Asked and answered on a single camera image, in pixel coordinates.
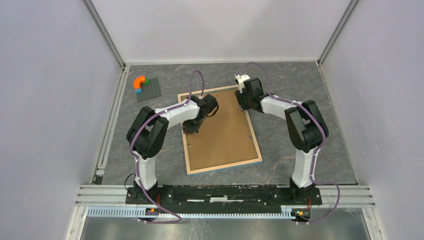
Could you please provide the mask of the grey building block baseplate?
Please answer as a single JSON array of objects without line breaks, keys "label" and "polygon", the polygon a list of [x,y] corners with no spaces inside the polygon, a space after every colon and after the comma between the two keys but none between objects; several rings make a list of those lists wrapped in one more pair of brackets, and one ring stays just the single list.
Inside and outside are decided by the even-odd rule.
[{"label": "grey building block baseplate", "polygon": [[143,84],[141,86],[141,89],[142,93],[136,94],[136,99],[138,102],[160,97],[162,95],[160,81],[156,77],[150,79],[149,84]]}]

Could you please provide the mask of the orange curved toy block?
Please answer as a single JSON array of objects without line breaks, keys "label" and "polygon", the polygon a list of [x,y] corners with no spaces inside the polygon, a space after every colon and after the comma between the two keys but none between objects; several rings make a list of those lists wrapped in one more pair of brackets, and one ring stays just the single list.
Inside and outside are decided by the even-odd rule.
[{"label": "orange curved toy block", "polygon": [[133,88],[140,89],[145,82],[146,82],[146,77],[144,75],[138,76],[133,81]]}]

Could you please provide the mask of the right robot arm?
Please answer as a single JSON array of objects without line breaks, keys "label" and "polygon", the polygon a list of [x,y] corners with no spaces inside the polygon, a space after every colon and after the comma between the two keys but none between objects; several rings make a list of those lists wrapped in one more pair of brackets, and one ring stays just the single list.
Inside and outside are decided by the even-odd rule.
[{"label": "right robot arm", "polygon": [[298,102],[265,93],[262,82],[248,75],[235,75],[235,97],[243,111],[255,110],[285,120],[289,138],[296,149],[295,167],[290,178],[289,199],[302,204],[315,184],[315,162],[329,136],[324,118],[313,100]]}]

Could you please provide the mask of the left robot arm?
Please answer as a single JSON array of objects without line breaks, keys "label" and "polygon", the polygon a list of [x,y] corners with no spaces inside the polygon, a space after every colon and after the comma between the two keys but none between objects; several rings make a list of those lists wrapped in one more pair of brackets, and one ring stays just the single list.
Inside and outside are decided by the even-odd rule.
[{"label": "left robot arm", "polygon": [[214,116],[218,109],[218,101],[211,94],[191,95],[164,108],[141,108],[126,135],[130,154],[135,159],[135,185],[140,200],[151,204],[157,198],[156,155],[163,147],[168,129],[182,124],[183,133],[197,134],[203,121]]}]

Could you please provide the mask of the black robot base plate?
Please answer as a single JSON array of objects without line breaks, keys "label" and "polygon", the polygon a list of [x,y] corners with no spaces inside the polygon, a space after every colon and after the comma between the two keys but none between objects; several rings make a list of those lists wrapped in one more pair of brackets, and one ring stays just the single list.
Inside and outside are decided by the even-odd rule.
[{"label": "black robot base plate", "polygon": [[147,191],[129,187],[125,202],[146,205],[154,200],[176,214],[271,214],[282,206],[320,206],[319,188],[295,194],[288,185],[156,185]]}]

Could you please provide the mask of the blue toy block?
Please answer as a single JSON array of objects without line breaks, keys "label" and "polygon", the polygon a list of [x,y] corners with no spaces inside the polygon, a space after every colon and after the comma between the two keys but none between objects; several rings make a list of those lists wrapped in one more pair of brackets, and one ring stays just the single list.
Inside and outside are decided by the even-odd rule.
[{"label": "blue toy block", "polygon": [[136,94],[141,94],[143,92],[141,88],[136,88],[134,91]]}]

